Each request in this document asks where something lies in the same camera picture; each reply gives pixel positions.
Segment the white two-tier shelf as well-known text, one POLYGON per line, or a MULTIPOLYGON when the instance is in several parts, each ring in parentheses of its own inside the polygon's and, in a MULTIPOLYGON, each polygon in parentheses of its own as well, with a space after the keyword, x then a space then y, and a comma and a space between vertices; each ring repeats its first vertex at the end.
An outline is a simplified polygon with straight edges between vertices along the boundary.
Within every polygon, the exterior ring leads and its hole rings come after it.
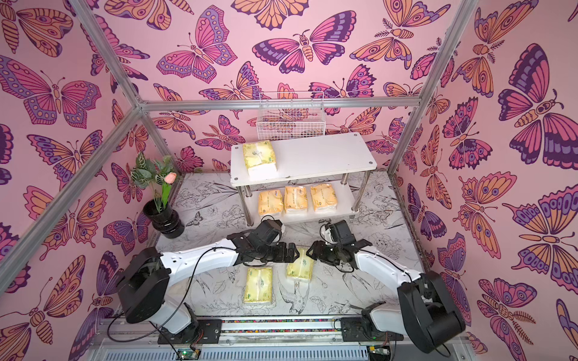
POLYGON ((276 216, 284 224, 354 218, 358 214, 369 177, 377 169, 377 162, 360 134, 350 132, 273 141, 272 149, 275 153, 276 173, 265 178, 250 176, 242 146, 236 145, 231 150, 230 183, 239 194, 245 222, 249 227, 261 219, 257 203, 262 191, 269 189, 271 184, 281 184, 280 189, 283 190, 290 181, 304 179, 311 180, 304 185, 309 188, 320 178, 340 176, 339 180, 328 182, 337 195, 337 206, 334 210, 316 212, 312 199, 308 198, 309 209, 306 213, 282 212, 276 216))

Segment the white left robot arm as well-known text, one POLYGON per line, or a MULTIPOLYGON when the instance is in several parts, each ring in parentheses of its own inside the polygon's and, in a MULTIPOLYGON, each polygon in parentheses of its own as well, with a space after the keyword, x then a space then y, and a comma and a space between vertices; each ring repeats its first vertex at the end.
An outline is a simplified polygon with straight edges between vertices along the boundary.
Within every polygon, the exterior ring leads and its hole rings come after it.
POLYGON ((146 248, 129 264, 116 283, 122 306, 122 317, 129 324, 151 323, 155 332, 169 341, 181 338, 191 341, 199 327, 193 307, 173 299, 169 289, 214 269, 259 261, 290 264, 300 253, 294 243, 281 240, 284 225, 279 220, 266 219, 254 230, 233 233, 215 243, 186 251, 160 252, 146 248))

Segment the orange tissue pack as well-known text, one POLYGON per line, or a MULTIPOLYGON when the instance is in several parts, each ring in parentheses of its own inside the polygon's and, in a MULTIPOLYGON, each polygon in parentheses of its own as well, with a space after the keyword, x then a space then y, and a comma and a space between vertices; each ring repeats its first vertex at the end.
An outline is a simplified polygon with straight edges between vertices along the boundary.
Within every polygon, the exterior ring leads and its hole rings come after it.
POLYGON ((264 190, 258 195, 257 211, 260 216, 279 216, 284 211, 284 197, 281 190, 264 190))
POLYGON ((308 209, 309 203, 305 187, 284 188, 284 210, 287 214, 306 214, 308 209))
POLYGON ((315 212, 332 211, 338 206, 337 194, 330 183, 316 184, 310 188, 315 212))

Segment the green tissue pack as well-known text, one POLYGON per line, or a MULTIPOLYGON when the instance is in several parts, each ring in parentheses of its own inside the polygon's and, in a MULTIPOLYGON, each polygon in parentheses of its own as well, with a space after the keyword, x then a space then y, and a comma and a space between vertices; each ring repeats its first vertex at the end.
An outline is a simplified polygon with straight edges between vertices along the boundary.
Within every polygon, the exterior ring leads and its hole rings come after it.
POLYGON ((245 284, 244 303, 271 303, 272 302, 273 270, 270 267, 249 267, 245 284))
POLYGON ((277 174, 276 156, 271 141, 245 143, 242 152, 250 178, 267 179, 277 174))
POLYGON ((287 265, 285 274, 287 278, 309 282, 312 279, 314 266, 314 260, 299 259, 287 265))

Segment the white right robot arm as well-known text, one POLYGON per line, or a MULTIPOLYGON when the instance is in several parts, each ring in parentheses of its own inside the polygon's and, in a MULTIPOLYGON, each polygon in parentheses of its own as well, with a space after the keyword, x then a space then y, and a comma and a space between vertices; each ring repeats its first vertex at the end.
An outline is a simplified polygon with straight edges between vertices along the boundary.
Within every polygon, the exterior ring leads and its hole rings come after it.
POLYGON ((379 253, 357 239, 346 221, 324 224, 321 238, 305 255, 328 266, 348 266, 371 275, 397 292, 398 311, 383 305, 366 309, 365 319, 379 332, 404 335, 423 353, 431 353, 466 330, 466 321, 442 279, 434 271, 419 272, 379 253))

